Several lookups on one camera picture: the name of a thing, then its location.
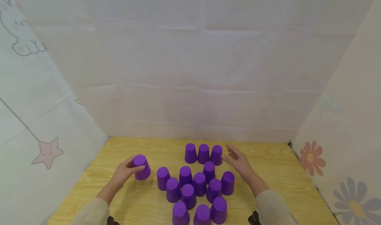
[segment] black object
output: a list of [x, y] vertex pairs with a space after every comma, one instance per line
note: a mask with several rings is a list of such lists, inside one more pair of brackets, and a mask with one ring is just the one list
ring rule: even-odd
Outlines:
[[109, 217], [107, 218], [107, 225], [119, 225], [119, 223], [118, 223], [118, 222], [115, 222], [115, 221], [114, 221], [114, 218], [111, 217], [111, 216], [109, 216]]
[[257, 211], [254, 211], [253, 215], [250, 215], [248, 220], [249, 220], [250, 225], [261, 225], [260, 217], [259, 217]]

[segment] table surface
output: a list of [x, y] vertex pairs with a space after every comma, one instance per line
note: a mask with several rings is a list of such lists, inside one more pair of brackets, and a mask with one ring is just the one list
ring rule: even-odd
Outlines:
[[[145, 181], [131, 177], [111, 203], [110, 215], [121, 225], [171, 224], [173, 204], [166, 200], [165, 192], [157, 188], [156, 171], [165, 166], [171, 176], [177, 179], [179, 170], [184, 165], [191, 168], [193, 175], [201, 172], [203, 165], [198, 162], [187, 164], [184, 161], [185, 145], [190, 142], [196, 145], [197, 150], [203, 143], [209, 145], [210, 151], [213, 145], [225, 145], [221, 141], [110, 138], [47, 224], [70, 224], [75, 215], [108, 182], [117, 165], [138, 153], [147, 157], [151, 176]], [[258, 175], [283, 197], [299, 224], [338, 224], [288, 145], [249, 142], [232, 144], [246, 153]], [[233, 195], [225, 196], [228, 202], [228, 219], [225, 224], [248, 225], [248, 217], [256, 209], [255, 199], [248, 186], [227, 163], [223, 162], [216, 167], [216, 177], [221, 179], [227, 170], [236, 175], [236, 180]], [[203, 203], [209, 207], [211, 205], [205, 196], [197, 197], [196, 207]], [[196, 207], [190, 210], [190, 224], [193, 224]]]

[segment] plastic cup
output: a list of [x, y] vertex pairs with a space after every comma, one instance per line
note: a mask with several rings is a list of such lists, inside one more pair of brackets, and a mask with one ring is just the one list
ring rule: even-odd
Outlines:
[[209, 147], [207, 144], [201, 144], [198, 148], [197, 161], [201, 165], [209, 161]]
[[193, 177], [193, 188], [197, 197], [203, 197], [206, 193], [206, 178], [201, 172], [197, 172]]
[[193, 178], [191, 176], [191, 169], [188, 166], [183, 166], [180, 169], [180, 187], [182, 188], [187, 183], [193, 184]]
[[210, 210], [205, 204], [197, 207], [193, 218], [193, 225], [211, 225]]
[[145, 180], [151, 174], [151, 168], [149, 167], [147, 158], [144, 155], [138, 155], [133, 161], [133, 167], [138, 167], [141, 165], [145, 165], [146, 167], [142, 171], [135, 173], [135, 178], [137, 180]]
[[216, 197], [222, 196], [221, 187], [222, 185], [220, 180], [214, 178], [210, 181], [208, 190], [206, 191], [206, 199], [210, 203], [213, 203]]
[[196, 206], [196, 194], [191, 184], [186, 184], [181, 189], [181, 201], [185, 203], [188, 210]]
[[172, 224], [173, 225], [188, 225], [190, 223], [190, 214], [183, 202], [177, 202], [172, 209]]
[[168, 202], [178, 202], [181, 198], [181, 188], [177, 178], [170, 178], [166, 184], [166, 198]]
[[185, 162], [188, 164], [193, 164], [196, 161], [196, 146], [193, 143], [189, 143], [185, 146]]
[[212, 149], [212, 153], [210, 155], [210, 161], [217, 165], [222, 164], [222, 147], [219, 145], [215, 145]]
[[205, 163], [202, 172], [205, 175], [207, 185], [209, 184], [210, 180], [216, 177], [215, 165], [210, 161]]
[[228, 204], [223, 197], [216, 197], [210, 208], [210, 218], [215, 224], [223, 224], [228, 216]]
[[223, 195], [232, 195], [234, 192], [234, 181], [235, 176], [232, 172], [226, 171], [221, 178], [222, 189], [221, 192]]
[[166, 182], [171, 178], [171, 175], [169, 175], [169, 171], [166, 167], [161, 167], [157, 170], [156, 173], [157, 176], [157, 187], [161, 191], [166, 190]]

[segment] beige sleeve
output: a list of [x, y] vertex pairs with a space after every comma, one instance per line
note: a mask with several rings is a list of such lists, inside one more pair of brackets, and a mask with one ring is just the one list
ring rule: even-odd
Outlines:
[[261, 225], [297, 225], [283, 199], [274, 191], [266, 190], [256, 197]]
[[108, 203], [95, 198], [80, 210], [71, 225], [106, 225], [109, 212]]

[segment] right hand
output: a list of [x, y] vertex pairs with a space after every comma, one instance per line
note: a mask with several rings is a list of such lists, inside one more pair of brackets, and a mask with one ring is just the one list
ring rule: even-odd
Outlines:
[[232, 145], [226, 145], [226, 147], [228, 148], [229, 156], [222, 155], [223, 160], [233, 166], [233, 168], [241, 175], [242, 180], [245, 183], [248, 183], [254, 170], [251, 168], [246, 155]]

